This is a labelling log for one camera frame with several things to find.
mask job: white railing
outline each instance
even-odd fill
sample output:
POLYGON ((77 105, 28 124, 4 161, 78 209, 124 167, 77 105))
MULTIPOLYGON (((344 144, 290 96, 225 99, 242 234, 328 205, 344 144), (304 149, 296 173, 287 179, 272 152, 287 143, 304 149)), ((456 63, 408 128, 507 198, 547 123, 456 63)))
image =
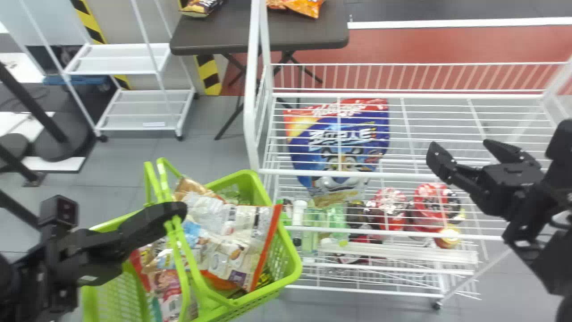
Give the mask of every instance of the white railing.
POLYGON ((542 93, 565 62, 273 64, 276 92, 542 93), (305 70, 321 78, 309 76, 305 70))
MULTIPOLYGON (((248 159, 250 161, 251 168, 253 170, 258 170, 259 168, 259 157, 257 152, 257 142, 256 132, 254 131, 256 127, 256 112, 255 112, 255 102, 256 102, 256 88, 257 88, 257 71, 258 71, 258 48, 259 48, 259 37, 261 27, 261 17, 267 16, 266 4, 264 1, 253 0, 251 6, 251 16, 250 16, 250 26, 248 33, 248 54, 247 54, 247 74, 245 77, 245 88, 244 88, 244 139, 247 143, 248 159)), ((267 48, 263 48, 263 59, 265 62, 269 62, 270 47, 268 40, 268 23, 267 18, 264 20, 266 22, 266 34, 265 34, 265 45, 267 48)))
MULTIPOLYGON (((380 127, 380 145, 389 144, 387 152, 379 160, 374 172, 327 171, 332 176, 378 177, 386 179, 412 178, 429 180, 434 174, 425 164, 429 144, 439 142, 455 158, 469 166, 485 166, 496 160, 482 144, 484 139, 494 139, 517 145, 536 157, 544 167, 549 161, 544 157, 546 145, 552 137, 555 122, 539 99, 528 100, 445 100, 388 99, 388 113, 379 117, 368 117, 371 121, 386 121, 387 128, 380 127)), ((325 99, 304 99, 304 103, 289 102, 293 108, 305 108, 337 101, 335 97, 325 99)), ((290 148, 295 147, 288 140, 286 126, 300 124, 302 119, 284 116, 289 110, 274 102, 268 125, 264 164, 260 172, 284 175, 328 175, 325 171, 296 170, 292 167, 290 148)), ((338 131, 342 138, 343 130, 338 131)), ((346 163, 337 159, 310 161, 320 151, 307 152, 308 159, 298 163, 320 163, 328 168, 343 168, 346 163)))
MULTIPOLYGON (((476 252, 471 242, 461 244, 462 251, 476 252)), ((428 253, 432 248, 424 249, 428 253)), ((344 256, 354 264, 340 264, 332 253, 320 252, 306 261, 302 276, 288 288, 318 289, 331 292, 359 292, 440 299, 464 277, 474 274, 476 264, 435 262, 419 258, 344 256)), ((475 283, 469 283, 457 294, 478 299, 475 283)))

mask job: red can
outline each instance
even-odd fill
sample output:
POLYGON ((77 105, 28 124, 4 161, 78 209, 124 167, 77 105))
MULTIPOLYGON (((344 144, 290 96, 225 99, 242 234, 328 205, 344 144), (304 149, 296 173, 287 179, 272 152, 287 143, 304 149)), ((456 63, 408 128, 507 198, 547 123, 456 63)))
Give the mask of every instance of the red can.
POLYGON ((376 202, 376 207, 380 209, 383 214, 378 217, 379 228, 402 230, 403 224, 405 223, 404 217, 407 207, 407 197, 405 194, 393 188, 383 188, 377 191, 374 201, 376 202))
POLYGON ((453 202, 459 206, 459 199, 452 195, 451 189, 442 183, 424 183, 415 190, 413 197, 414 223, 425 231, 438 232, 446 226, 453 202))
MULTIPOLYGON (((429 228, 426 228, 423 226, 419 226, 419 224, 417 224, 413 218, 407 218, 406 225, 403 228, 403 230, 404 231, 421 232, 421 233, 438 233, 442 230, 442 228, 429 229, 429 228)), ((409 236, 409 238, 411 238, 412 240, 415 240, 415 241, 426 241, 427 240, 427 237, 419 237, 419 236, 409 236)))

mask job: snack bag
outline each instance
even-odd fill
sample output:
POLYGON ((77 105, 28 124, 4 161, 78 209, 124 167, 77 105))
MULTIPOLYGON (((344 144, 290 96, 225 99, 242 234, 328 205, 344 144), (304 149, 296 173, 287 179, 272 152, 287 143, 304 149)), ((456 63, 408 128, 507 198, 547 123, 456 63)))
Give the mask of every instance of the snack bag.
POLYGON ((266 7, 269 9, 275 10, 286 10, 286 6, 284 5, 285 0, 266 0, 266 7))
POLYGON ((188 220, 182 223, 182 228, 197 266, 202 275, 211 281, 211 286, 221 290, 236 289, 237 285, 234 282, 222 280, 207 271, 208 263, 205 260, 205 254, 208 252, 208 248, 212 246, 209 233, 202 229, 200 225, 188 220))
POLYGON ((145 267, 148 263, 150 263, 154 257, 154 244, 148 244, 143 247, 139 247, 138 249, 134 250, 131 255, 129 255, 129 261, 135 268, 143 287, 147 292, 151 291, 151 285, 149 282, 149 277, 144 272, 145 267))
POLYGON ((291 10, 318 19, 324 0, 285 0, 284 5, 291 10))
MULTIPOLYGON (((270 268, 268 268, 268 265, 265 264, 264 269, 260 273, 260 277, 258 279, 258 283, 256 283, 255 289, 261 289, 261 288, 265 287, 266 285, 269 285, 272 283, 274 283, 274 278, 272 277, 272 273, 270 272, 270 268)), ((236 292, 229 295, 228 298, 229 299, 237 299, 237 298, 239 298, 245 294, 246 294, 245 290, 239 289, 236 292)))
POLYGON ((202 184, 185 176, 179 179, 177 187, 175 188, 173 193, 173 199, 175 199, 175 201, 182 201, 191 192, 194 192, 199 195, 205 195, 211 198, 221 199, 211 189, 208 189, 202 184))
POLYGON ((281 205, 236 206, 194 192, 184 201, 187 218, 194 218, 201 226, 192 249, 199 269, 253 291, 276 231, 281 205))
MULTIPOLYGON (((386 99, 346 99, 284 111, 296 170, 373 172, 390 142, 386 99)), ((367 178, 298 176, 317 207, 363 200, 367 178)))
MULTIPOLYGON (((162 270, 149 275, 151 287, 159 298, 163 322, 178 321, 182 308, 182 290, 176 270, 162 270)), ((196 319, 198 316, 198 304, 194 295, 190 295, 188 315, 185 321, 196 319)))
MULTIPOLYGON (((385 187, 378 190, 367 202, 370 218, 376 223, 374 227, 381 230, 402 230, 405 224, 407 197, 394 188, 385 187)), ((371 235, 370 238, 384 240, 387 235, 371 235)))
POLYGON ((179 11, 191 17, 205 18, 222 6, 225 0, 189 0, 187 5, 179 11))
MULTIPOLYGON (((195 244, 198 243, 198 241, 200 239, 201 226, 199 226, 198 224, 191 222, 189 220, 183 221, 181 226, 182 226, 183 232, 185 234, 185 240, 189 244, 189 247, 190 248, 195 247, 195 244)), ((185 266, 185 269, 189 270, 189 263, 186 260, 186 257, 182 256, 182 260, 183 260, 183 265, 185 266)), ((165 269, 175 269, 175 268, 176 267, 175 267, 173 249, 165 248, 165 249, 161 250, 159 253, 157 253, 154 258, 147 261, 147 263, 144 264, 141 272, 143 274, 149 274, 149 273, 153 273, 153 272, 159 272, 159 271, 165 270, 165 269)))

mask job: black robotic arm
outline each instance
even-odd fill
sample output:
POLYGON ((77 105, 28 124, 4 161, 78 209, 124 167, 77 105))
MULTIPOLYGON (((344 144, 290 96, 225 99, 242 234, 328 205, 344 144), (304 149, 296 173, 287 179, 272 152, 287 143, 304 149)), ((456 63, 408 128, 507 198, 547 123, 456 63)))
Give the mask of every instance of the black robotic arm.
POLYGON ((557 321, 572 321, 572 119, 562 121, 550 141, 546 156, 552 163, 546 173, 519 147, 495 140, 483 144, 500 164, 457 164, 432 142, 427 165, 442 181, 466 191, 483 213, 509 223, 502 235, 505 243, 550 294, 564 297, 557 321), (547 224, 558 230, 545 243, 538 237, 547 224))
POLYGON ((78 205, 60 195, 43 201, 40 242, 11 265, 0 255, 0 320, 47 322, 71 312, 79 287, 119 276, 129 254, 163 237, 163 223, 174 216, 185 218, 185 203, 147 207, 104 233, 72 231, 78 205))

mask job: green shopping basket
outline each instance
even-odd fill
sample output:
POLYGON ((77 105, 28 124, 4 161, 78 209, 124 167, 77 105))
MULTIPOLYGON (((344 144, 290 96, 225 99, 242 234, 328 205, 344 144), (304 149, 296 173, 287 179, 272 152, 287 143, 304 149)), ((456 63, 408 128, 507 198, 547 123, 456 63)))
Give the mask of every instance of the green shopping basket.
MULTIPOLYGON (((168 171, 181 178, 182 175, 165 159, 157 160, 160 183, 157 181, 153 165, 145 163, 146 204, 171 201, 172 195, 168 183, 168 171)), ((271 206, 270 197, 263 188, 258 175, 251 170, 241 170, 224 178, 205 185, 213 191, 228 187, 238 187, 243 198, 249 199, 253 205, 271 206)), ((96 231, 110 231, 136 212, 124 215, 93 227, 96 231)), ((237 299, 228 299, 228 291, 211 288, 208 281, 199 272, 189 245, 185 241, 179 217, 165 222, 167 236, 175 257, 177 274, 182 289, 182 311, 179 322, 184 321, 186 309, 194 296, 198 302, 198 318, 194 322, 228 321, 241 316, 251 309, 276 298, 288 284, 296 281, 302 273, 302 264, 288 232, 282 223, 278 223, 276 233, 267 253, 267 267, 274 282, 260 289, 245 294, 237 299), (177 241, 186 255, 190 272, 185 272, 177 241)), ((141 285, 133 266, 126 261, 123 274, 102 286, 84 286, 81 289, 85 322, 100 321, 160 321, 161 316, 156 301, 148 296, 141 285)))

